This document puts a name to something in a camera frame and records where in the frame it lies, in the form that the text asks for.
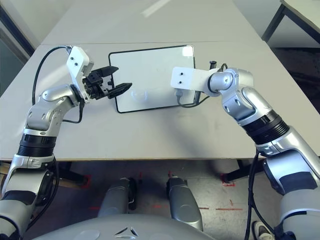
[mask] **shoe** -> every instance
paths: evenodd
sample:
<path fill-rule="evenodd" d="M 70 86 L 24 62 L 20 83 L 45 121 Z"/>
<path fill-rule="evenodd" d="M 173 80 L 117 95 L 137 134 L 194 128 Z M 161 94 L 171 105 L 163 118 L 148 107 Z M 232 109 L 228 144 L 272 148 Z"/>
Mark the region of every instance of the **shoe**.
<path fill-rule="evenodd" d="M 251 229 L 254 240 L 275 240 L 275 237 L 261 221 L 254 221 Z"/>

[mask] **white table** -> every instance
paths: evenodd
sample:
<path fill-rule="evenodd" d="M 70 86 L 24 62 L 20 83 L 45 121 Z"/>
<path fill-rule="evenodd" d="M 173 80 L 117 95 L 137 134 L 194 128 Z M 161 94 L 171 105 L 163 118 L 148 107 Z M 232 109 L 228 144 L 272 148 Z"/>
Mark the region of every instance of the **white table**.
<path fill-rule="evenodd" d="M 287 16 L 320 44 L 320 1 L 280 0 L 280 2 L 279 9 L 261 38 L 268 42 L 284 16 Z"/>
<path fill-rule="evenodd" d="M 95 15 L 86 19 L 88 25 L 96 26 L 95 24 L 103 22 L 103 18 L 109 18 L 107 12 L 101 10 L 103 2 L 105 1 L 96 1 Z M 133 3 L 131 0 L 111 1 L 108 9 L 114 18 L 118 16 L 115 14 L 116 9 L 124 2 Z M 215 60 L 219 64 L 227 63 L 229 67 L 251 71 L 255 77 L 255 88 L 288 124 L 295 126 L 320 155 L 320 115 L 231 1 L 223 1 L 222 4 L 219 0 L 202 0 L 196 4 L 192 0 L 175 0 L 168 2 L 148 18 L 143 19 L 143 16 L 140 19 L 138 13 L 151 5 L 150 2 L 154 1 L 135 1 L 136 5 L 125 5 L 122 11 L 132 9 L 137 14 L 131 13 L 132 18 L 123 21 L 119 19 L 120 16 L 115 19 L 119 26 L 126 23 L 132 28 L 136 25 L 148 28 L 152 25 L 148 31 L 141 30 L 144 37 L 134 34 L 134 30 L 125 37 L 112 22 L 106 24 L 105 30 L 102 26 L 99 27 L 101 31 L 96 28 L 87 30 L 85 19 L 76 18 L 75 15 L 80 13 L 83 16 L 86 11 L 94 12 L 94 7 L 86 1 L 74 5 L 66 13 L 0 98 L 1 160 L 9 160 L 18 150 L 26 114 L 31 106 L 36 69 L 42 57 L 54 45 L 77 44 L 92 57 L 96 69 L 109 64 L 110 52 L 175 46 L 182 42 L 194 46 L 195 64 L 199 69 L 208 69 L 209 61 Z M 188 7 L 184 11 L 181 8 L 182 2 Z M 173 22 L 165 28 L 161 20 L 165 24 L 166 19 L 173 21 L 170 12 L 171 15 L 173 12 L 179 13 L 181 22 L 177 20 L 178 23 Z M 228 17 L 226 21 L 217 22 L 218 15 Z M 181 31 L 183 36 L 176 34 L 177 26 L 184 28 L 183 23 L 189 17 L 193 21 L 188 21 L 192 25 L 188 34 L 185 31 Z M 216 24 L 210 23 L 210 20 L 216 21 Z M 229 27 L 227 30 L 223 30 L 225 23 Z M 110 29 L 114 29 L 116 34 L 108 34 Z M 234 32 L 239 36 L 230 38 Z M 71 82 L 65 67 L 66 58 L 67 55 L 62 50 L 47 59 L 39 76 L 36 94 L 46 88 Z M 75 108 L 65 118 L 77 119 L 78 114 L 78 109 Z M 124 114 L 117 113 L 113 99 L 103 98 L 92 100 L 84 108 L 80 124 L 62 124 L 54 152 L 57 159 L 62 161 L 230 159 L 251 158 L 255 148 L 245 131 L 224 112 L 219 97 L 210 98 L 191 109 L 173 107 Z"/>

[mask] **floor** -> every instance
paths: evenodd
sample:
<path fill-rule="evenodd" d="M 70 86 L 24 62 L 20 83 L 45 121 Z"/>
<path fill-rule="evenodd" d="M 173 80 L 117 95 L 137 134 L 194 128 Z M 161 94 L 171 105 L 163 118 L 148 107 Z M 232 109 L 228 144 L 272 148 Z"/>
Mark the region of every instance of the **floor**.
<path fill-rule="evenodd" d="M 320 113 L 319 48 L 272 50 Z M 219 178 L 220 173 L 237 168 L 237 161 L 230 159 L 75 162 L 71 170 L 91 175 L 89 188 L 60 187 L 50 208 L 24 239 L 96 217 L 106 190 L 121 177 L 142 180 L 138 185 L 137 209 L 133 214 L 157 214 L 170 218 L 166 182 L 168 174 L 172 173 L 187 180 L 200 207 L 205 233 L 217 240 L 242 240 L 248 211 L 248 179 L 239 179 L 234 186 L 224 186 Z M 270 187 L 263 173 L 256 177 L 254 193 L 261 214 L 271 226 L 275 226 L 281 196 Z M 254 213 L 252 220 L 258 220 Z"/>

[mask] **red tape mark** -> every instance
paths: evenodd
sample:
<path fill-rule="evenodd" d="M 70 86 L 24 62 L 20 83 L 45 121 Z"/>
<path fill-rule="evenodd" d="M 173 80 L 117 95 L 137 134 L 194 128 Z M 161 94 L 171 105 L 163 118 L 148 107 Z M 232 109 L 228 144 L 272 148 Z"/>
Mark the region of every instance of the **red tape mark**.
<path fill-rule="evenodd" d="M 225 182 L 224 181 L 224 175 L 225 175 L 224 173 L 220 174 L 220 179 L 221 179 L 222 185 L 225 187 L 235 187 L 236 184 L 234 182 Z"/>
<path fill-rule="evenodd" d="M 99 206 L 90 206 L 89 210 L 100 210 Z"/>
<path fill-rule="evenodd" d="M 160 209 L 160 208 L 162 208 L 162 206 L 161 206 L 160 204 L 153 204 L 152 207 L 153 207 L 154 209 Z"/>
<path fill-rule="evenodd" d="M 86 182 L 85 185 L 81 186 L 82 189 L 88 189 L 91 185 L 91 175 L 84 175 L 88 181 Z"/>
<path fill-rule="evenodd" d="M 216 208 L 215 210 L 221 210 L 221 211 L 242 211 L 242 208 Z"/>

